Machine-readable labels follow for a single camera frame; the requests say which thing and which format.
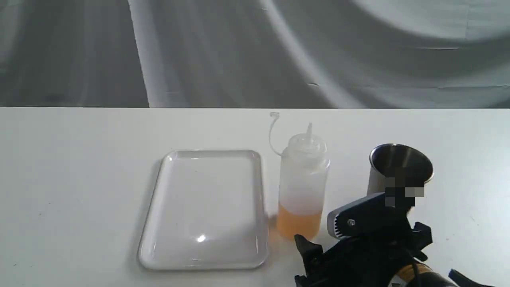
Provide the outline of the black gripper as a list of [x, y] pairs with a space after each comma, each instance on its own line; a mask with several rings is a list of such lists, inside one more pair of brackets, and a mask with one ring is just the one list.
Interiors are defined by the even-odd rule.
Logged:
[[432, 243], [427, 225], [416, 223], [411, 245], [404, 233], [390, 233], [388, 243], [375, 236], [345, 237], [327, 251], [301, 234], [294, 236], [305, 264], [306, 287], [431, 287], [432, 269], [423, 248]]

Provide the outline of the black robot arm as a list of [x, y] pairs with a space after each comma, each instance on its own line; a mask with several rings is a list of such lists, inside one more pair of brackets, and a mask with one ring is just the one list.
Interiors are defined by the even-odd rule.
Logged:
[[294, 278], [298, 287], [481, 286], [455, 269], [444, 277], [425, 264], [432, 232], [421, 223], [344, 236], [327, 251], [299, 234], [294, 240], [305, 269]]

